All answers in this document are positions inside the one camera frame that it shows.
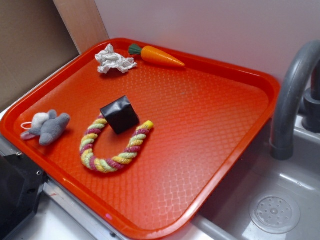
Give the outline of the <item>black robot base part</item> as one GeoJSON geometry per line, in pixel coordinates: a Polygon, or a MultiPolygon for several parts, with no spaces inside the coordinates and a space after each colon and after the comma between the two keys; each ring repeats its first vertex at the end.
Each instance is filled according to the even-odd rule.
{"type": "Polygon", "coordinates": [[[7,240],[38,212],[45,171],[23,153],[0,157],[0,238],[7,240]]]}

